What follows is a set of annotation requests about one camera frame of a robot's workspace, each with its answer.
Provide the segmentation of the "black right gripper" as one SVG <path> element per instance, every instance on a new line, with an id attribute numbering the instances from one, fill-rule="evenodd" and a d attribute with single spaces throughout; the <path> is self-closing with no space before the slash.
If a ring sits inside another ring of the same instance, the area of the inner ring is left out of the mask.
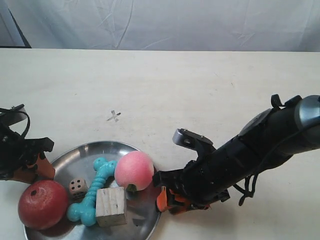
<path id="1" fill-rule="evenodd" d="M 172 141 L 181 147 L 197 152 L 197 159 L 190 160 L 184 168 L 162 171 L 158 170 L 152 177 L 155 187 L 161 187 L 156 199 L 156 207 L 160 213 L 167 210 L 178 215 L 194 210 L 207 210 L 215 202 L 225 202 L 230 198 L 227 189 L 213 191 L 209 198 L 205 194 L 212 187 L 212 182 L 205 178 L 205 160 L 216 149 L 213 142 L 203 135 L 185 128 L 176 129 Z"/>

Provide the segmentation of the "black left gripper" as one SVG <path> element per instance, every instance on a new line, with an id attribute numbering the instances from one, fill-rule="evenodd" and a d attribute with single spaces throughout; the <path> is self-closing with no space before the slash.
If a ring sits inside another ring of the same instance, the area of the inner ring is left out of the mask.
<path id="1" fill-rule="evenodd" d="M 54 142 L 48 138 L 27 139 L 31 120 L 20 104 L 0 109 L 0 179 L 26 184 L 38 176 L 54 179 L 56 170 L 45 156 Z"/>

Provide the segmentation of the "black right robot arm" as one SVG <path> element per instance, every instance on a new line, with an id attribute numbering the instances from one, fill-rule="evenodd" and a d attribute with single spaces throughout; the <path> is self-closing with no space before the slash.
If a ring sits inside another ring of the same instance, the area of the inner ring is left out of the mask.
<path id="1" fill-rule="evenodd" d="M 98 190 L 109 177 L 128 192 L 142 191 L 150 185 L 160 188 L 155 199 L 158 212 L 206 210 L 212 203 L 228 200 L 230 187 L 242 193 L 242 204 L 254 196 L 260 173 L 281 166 L 293 155 L 320 147 L 318 95 L 297 95 L 282 103 L 275 94 L 270 101 L 271 108 L 219 148 L 202 135 L 177 129 L 173 142 L 197 152 L 197 159 L 181 169 L 157 171 L 141 151 L 129 152 L 117 161 L 96 159 L 96 177 L 82 201 L 69 207 L 69 220 L 93 225 L 98 215 Z"/>

